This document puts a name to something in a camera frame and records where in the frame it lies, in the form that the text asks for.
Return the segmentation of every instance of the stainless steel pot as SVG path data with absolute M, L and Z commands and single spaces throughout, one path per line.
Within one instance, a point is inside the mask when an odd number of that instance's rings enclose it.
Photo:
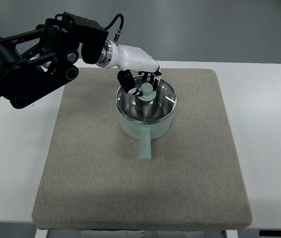
M 134 79 L 141 90 L 142 76 Z M 161 80 L 156 89 L 156 97 L 151 101 L 142 101 L 138 97 L 125 93 L 120 87 L 117 92 L 116 105 L 123 131 L 129 136 L 139 139 L 138 159 L 142 162 L 149 162 L 151 160 L 151 140 L 166 133 L 171 124 L 176 105 L 173 88 Z

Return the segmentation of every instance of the pot handle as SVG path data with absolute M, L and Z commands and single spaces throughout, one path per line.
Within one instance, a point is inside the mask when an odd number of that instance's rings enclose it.
M 151 135 L 147 127 L 140 129 L 138 159 L 141 162 L 151 161 Z

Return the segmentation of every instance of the gray fabric pad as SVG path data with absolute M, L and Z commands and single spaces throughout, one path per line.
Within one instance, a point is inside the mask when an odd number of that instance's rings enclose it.
M 118 69 L 66 85 L 33 210 L 40 229 L 237 230 L 251 212 L 220 86 L 210 69 L 163 69 L 177 105 L 138 161 L 120 128 Z

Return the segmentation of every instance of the pot rim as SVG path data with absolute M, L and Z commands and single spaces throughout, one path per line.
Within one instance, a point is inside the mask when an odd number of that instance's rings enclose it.
M 170 117 L 174 111 L 174 108 L 175 108 L 175 105 L 176 105 L 176 94 L 175 94 L 175 91 L 174 89 L 171 87 L 170 84 L 168 84 L 167 82 L 165 82 L 163 79 L 161 79 L 160 81 L 162 81 L 163 83 L 165 83 L 167 86 L 170 87 L 170 89 L 172 89 L 173 93 L 174 93 L 174 96 L 175 96 L 175 99 L 174 99 L 174 104 L 173 104 L 173 107 L 171 109 L 171 111 L 165 115 L 163 118 L 160 118 L 159 120 L 156 120 L 156 121 L 151 121 L 151 122 L 147 122 L 147 121 L 141 121 L 141 120 L 136 120 L 136 119 L 133 119 L 131 117 L 129 117 L 128 115 L 126 115 L 120 108 L 119 104 L 118 104 L 118 100 L 117 100 L 117 95 L 118 95 L 118 92 L 120 91 L 120 88 L 121 86 L 118 88 L 117 90 L 117 93 L 116 93 L 116 106 L 117 106 L 117 109 L 118 111 L 120 112 L 120 114 L 126 118 L 127 120 L 131 121 L 131 122 L 135 122 L 135 123 L 138 123 L 138 124 L 142 124 L 142 125 L 154 125 L 154 124 L 157 124 L 157 123 L 160 123 L 160 122 L 163 122 L 164 120 L 166 120 L 168 117 Z

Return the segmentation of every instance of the white table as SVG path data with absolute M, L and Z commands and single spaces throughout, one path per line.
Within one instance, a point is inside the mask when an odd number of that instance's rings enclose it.
M 159 63 L 216 72 L 252 210 L 250 228 L 281 229 L 281 64 Z M 62 91 L 22 110 L 0 98 L 0 222 L 32 222 Z

